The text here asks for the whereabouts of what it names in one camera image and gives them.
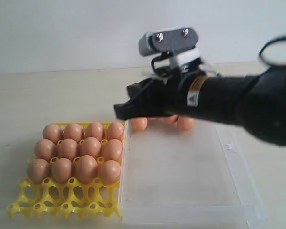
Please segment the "orange label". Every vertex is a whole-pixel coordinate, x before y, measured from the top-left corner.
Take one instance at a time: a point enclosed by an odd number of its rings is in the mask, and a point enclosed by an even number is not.
[[[207,79],[207,76],[198,76],[196,79],[193,80],[191,83],[191,86],[189,88],[189,91],[197,92],[200,90],[201,86],[204,84],[205,80]]]

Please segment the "egg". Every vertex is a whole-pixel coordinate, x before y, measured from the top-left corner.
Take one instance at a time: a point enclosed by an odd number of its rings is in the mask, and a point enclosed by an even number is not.
[[[98,165],[96,160],[90,155],[82,156],[76,163],[75,174],[82,183],[90,183],[96,178]]]
[[[109,124],[108,129],[107,129],[107,139],[123,139],[123,134],[124,134],[124,126],[122,123],[119,122],[112,122]]]
[[[195,119],[187,117],[179,117],[177,121],[178,129],[181,131],[188,131],[193,128]]]
[[[86,138],[81,146],[81,156],[90,155],[97,159],[101,155],[101,143],[95,137]]]
[[[120,180],[121,166],[118,162],[105,161],[100,168],[100,177],[105,184],[113,184]]]
[[[65,130],[65,138],[73,139],[76,142],[84,139],[84,130],[81,125],[78,123],[70,123],[66,126]]]
[[[135,131],[145,130],[147,128],[147,118],[133,118],[130,120],[130,124]]]
[[[44,139],[48,139],[56,144],[63,139],[63,130],[59,125],[49,124],[43,129],[42,135]]]
[[[56,145],[48,139],[39,140],[35,145],[34,151],[37,158],[42,158],[46,161],[50,161],[52,157],[57,156]]]
[[[73,176],[72,161],[66,158],[56,160],[51,168],[53,179],[58,183],[66,183]]]
[[[109,140],[104,147],[105,160],[121,161],[122,159],[122,142],[118,139]]]
[[[174,124],[174,123],[177,122],[178,116],[177,116],[177,115],[173,115],[173,116],[171,116],[171,117],[165,117],[165,118],[163,118],[163,120],[164,120],[166,123],[168,123],[168,124]]]
[[[51,174],[50,164],[41,158],[32,160],[27,167],[28,178],[33,183],[41,183],[45,178]]]
[[[57,157],[73,160],[79,155],[80,148],[76,141],[67,138],[58,145]]]
[[[104,136],[104,127],[99,122],[92,122],[87,126],[86,137],[95,137],[101,141]]]

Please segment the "table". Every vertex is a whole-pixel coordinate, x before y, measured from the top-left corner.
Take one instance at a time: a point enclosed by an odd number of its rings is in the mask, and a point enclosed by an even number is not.
[[[218,64],[216,68],[226,75],[262,70],[256,62]],[[104,220],[98,216],[83,220],[46,216],[41,221],[21,216],[9,219],[5,207],[17,196],[17,181],[25,176],[26,160],[32,157],[45,125],[115,120],[112,105],[126,101],[125,87],[148,72],[149,68],[129,68],[0,74],[0,228],[112,228],[120,222],[117,217]],[[286,229],[286,148],[262,143],[240,128],[230,129],[264,202],[269,216],[266,228]]]

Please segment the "transparent plastic container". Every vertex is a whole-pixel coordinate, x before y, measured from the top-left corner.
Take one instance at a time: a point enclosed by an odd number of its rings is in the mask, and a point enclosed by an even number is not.
[[[152,121],[137,133],[125,126],[118,202],[124,224],[263,227],[261,199],[226,126],[197,121],[180,132]]]

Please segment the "yellow plastic tray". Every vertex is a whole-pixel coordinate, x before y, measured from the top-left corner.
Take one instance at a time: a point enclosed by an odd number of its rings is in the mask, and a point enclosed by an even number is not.
[[[65,128],[69,123],[55,123],[61,128]],[[78,123],[83,126],[84,131],[89,123]],[[110,123],[102,123],[105,129],[104,139],[101,141],[102,154],[103,146],[107,143],[107,127]],[[73,163],[76,164],[79,157],[75,158]],[[97,163],[104,163],[104,158],[99,157]],[[15,202],[10,203],[6,210],[10,217],[17,212],[22,213],[26,217],[30,217],[33,213],[37,218],[43,212],[48,212],[52,216],[62,213],[67,217],[70,212],[76,213],[79,217],[83,217],[86,213],[95,215],[99,212],[105,217],[109,217],[113,212],[118,216],[121,213],[117,209],[117,193],[120,182],[106,185],[102,183],[99,175],[91,183],[82,183],[77,178],[71,177],[67,183],[60,184],[55,182],[51,177],[45,178],[42,183],[34,184],[26,178],[22,178],[18,182],[19,194]],[[35,198],[29,198],[25,189],[31,188]]]

